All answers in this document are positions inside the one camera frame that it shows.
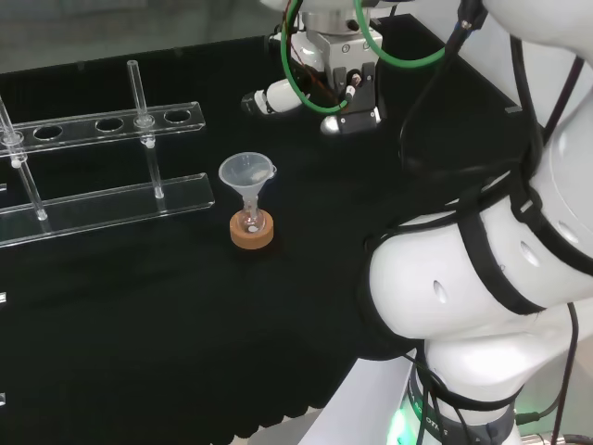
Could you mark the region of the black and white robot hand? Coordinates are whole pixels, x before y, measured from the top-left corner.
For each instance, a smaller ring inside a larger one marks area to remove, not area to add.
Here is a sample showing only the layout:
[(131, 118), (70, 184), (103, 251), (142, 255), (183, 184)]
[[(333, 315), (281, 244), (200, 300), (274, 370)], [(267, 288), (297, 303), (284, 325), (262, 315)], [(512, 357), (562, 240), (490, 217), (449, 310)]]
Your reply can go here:
[(318, 107), (315, 95), (327, 93), (333, 102), (347, 101), (340, 111), (322, 115), (323, 134), (354, 134), (377, 128), (382, 119), (377, 85), (378, 56), (360, 34), (331, 35), (299, 31), (286, 51), (293, 79), (282, 78), (268, 87), (244, 95), (241, 108), (261, 118), (288, 115), (305, 103)]

